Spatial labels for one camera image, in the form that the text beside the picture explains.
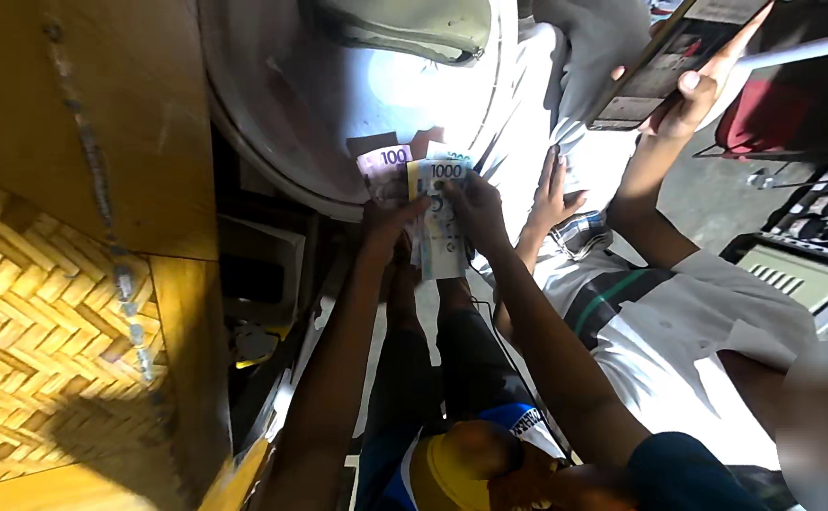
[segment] printed number 100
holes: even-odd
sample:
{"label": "printed number 100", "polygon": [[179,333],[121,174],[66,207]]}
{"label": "printed number 100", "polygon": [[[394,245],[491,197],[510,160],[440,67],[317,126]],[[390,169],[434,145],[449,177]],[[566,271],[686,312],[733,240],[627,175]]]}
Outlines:
{"label": "printed number 100", "polygon": [[385,151],[384,153],[382,153],[383,165],[403,164],[407,161],[408,153],[405,153],[404,149],[398,149],[397,151]]}

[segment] vent grille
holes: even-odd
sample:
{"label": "vent grille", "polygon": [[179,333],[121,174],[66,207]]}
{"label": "vent grille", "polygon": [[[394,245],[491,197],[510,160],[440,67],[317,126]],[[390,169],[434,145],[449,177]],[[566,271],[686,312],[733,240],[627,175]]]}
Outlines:
{"label": "vent grille", "polygon": [[793,276],[789,273],[774,270],[770,266],[763,264],[755,264],[749,269],[749,272],[758,277],[767,284],[780,290],[784,295],[792,295],[796,289],[805,283],[805,280]]}

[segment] white shirt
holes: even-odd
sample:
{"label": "white shirt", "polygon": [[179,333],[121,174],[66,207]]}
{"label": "white shirt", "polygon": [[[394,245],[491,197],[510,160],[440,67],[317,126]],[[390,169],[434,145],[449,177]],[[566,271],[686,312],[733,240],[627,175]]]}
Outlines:
{"label": "white shirt", "polygon": [[[584,313],[577,308],[587,308],[589,291],[579,297],[582,287],[593,287],[588,283],[602,273],[612,273],[610,281],[619,280],[615,272],[623,273],[627,284],[621,292],[612,294],[608,304],[601,298],[593,301],[598,308],[621,310],[603,314],[601,321],[612,318],[600,323],[598,344],[591,351],[623,403],[651,433],[687,433],[726,465],[779,470],[774,442],[739,397],[716,352],[732,349],[787,369],[806,345],[818,342],[811,314],[742,268],[704,251],[677,264],[674,274],[642,271],[660,272],[666,280],[651,284],[652,273],[636,278],[621,257],[603,251],[578,264],[554,255],[537,263],[534,280],[560,316],[574,319],[576,312]],[[651,288],[637,296],[645,291],[636,285],[642,280]],[[635,296],[619,301],[632,291]],[[582,331],[593,322],[588,318],[595,310],[584,313]]]}

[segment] dark sleeve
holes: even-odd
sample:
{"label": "dark sleeve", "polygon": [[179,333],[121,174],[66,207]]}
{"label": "dark sleeve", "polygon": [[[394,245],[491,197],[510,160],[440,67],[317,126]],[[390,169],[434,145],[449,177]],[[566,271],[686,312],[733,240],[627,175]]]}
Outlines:
{"label": "dark sleeve", "polygon": [[651,435],[635,448],[628,473],[640,511],[765,511],[754,496],[694,438]]}

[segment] wicker panel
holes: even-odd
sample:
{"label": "wicker panel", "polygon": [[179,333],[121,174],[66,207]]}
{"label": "wicker panel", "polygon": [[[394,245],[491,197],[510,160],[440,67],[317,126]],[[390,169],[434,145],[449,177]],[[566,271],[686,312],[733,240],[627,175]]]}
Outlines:
{"label": "wicker panel", "polygon": [[167,442],[148,398],[166,373],[149,267],[120,260],[135,272],[136,319],[157,361],[151,387],[109,250],[0,189],[0,480]]}

